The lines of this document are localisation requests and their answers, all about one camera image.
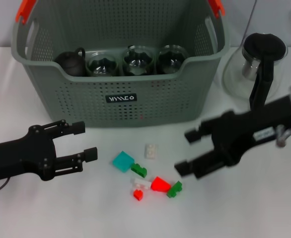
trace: black teapot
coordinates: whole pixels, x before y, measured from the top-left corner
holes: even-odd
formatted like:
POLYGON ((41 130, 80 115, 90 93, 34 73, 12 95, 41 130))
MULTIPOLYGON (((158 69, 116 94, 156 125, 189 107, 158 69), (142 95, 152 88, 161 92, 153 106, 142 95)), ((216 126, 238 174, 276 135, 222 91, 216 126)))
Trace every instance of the black teapot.
POLYGON ((54 62, 58 63, 65 73, 74 77, 85 77, 85 50, 78 48, 75 52, 63 52, 56 57, 54 62))

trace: red block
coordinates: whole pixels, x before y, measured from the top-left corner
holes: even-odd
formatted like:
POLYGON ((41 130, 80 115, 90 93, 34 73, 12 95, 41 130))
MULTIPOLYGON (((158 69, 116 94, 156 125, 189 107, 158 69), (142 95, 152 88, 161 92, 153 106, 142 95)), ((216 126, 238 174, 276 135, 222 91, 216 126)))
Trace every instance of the red block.
POLYGON ((138 200, 141 201, 141 199, 144 197, 144 193, 141 190, 135 190, 134 191, 134 197, 138 200))
POLYGON ((156 177, 151 184, 151 189, 159 192, 168 192, 171 189, 171 185, 163 179, 156 177))

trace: basket handle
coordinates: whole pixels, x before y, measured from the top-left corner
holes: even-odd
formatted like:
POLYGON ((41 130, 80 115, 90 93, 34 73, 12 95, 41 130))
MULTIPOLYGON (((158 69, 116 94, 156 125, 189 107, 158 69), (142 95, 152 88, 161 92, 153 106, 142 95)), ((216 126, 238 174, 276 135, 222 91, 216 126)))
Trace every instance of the basket handle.
POLYGON ((221 3, 221 0, 209 0, 209 4, 216 18, 220 17, 219 12, 222 16, 225 16, 225 8, 221 3))
POLYGON ((23 0, 19 10, 17 11, 15 22, 19 21, 20 16, 23 17, 22 24, 24 25, 33 10, 36 0, 23 0))

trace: perforated basket wall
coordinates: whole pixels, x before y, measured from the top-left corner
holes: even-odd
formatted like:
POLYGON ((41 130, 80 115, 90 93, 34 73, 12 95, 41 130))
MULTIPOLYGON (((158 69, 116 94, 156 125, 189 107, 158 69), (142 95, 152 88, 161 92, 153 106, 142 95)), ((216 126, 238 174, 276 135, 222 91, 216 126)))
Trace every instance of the perforated basket wall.
POLYGON ((12 54, 53 120, 146 126, 197 118, 228 47, 225 19, 215 18, 207 0, 37 0, 26 24, 21 17, 14 26, 12 54), (171 44, 192 57, 169 75, 71 77, 52 62, 78 47, 112 53, 128 45, 171 44), (129 94, 137 101, 106 100, 129 94))

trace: teapot handle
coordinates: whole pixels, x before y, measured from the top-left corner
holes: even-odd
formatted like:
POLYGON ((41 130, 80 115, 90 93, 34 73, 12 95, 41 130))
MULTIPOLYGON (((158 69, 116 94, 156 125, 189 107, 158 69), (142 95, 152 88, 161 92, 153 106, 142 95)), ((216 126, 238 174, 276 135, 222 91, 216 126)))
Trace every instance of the teapot handle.
POLYGON ((249 98, 251 111, 262 108, 265 105, 271 84, 274 81, 274 65, 274 61, 264 55, 258 67, 255 85, 249 98))
POLYGON ((78 54, 80 51, 81 51, 81 56, 82 56, 82 58, 85 59, 85 57, 86 57, 86 52, 85 52, 85 49, 84 49, 84 48, 79 47, 77 50, 75 50, 75 53, 78 54))

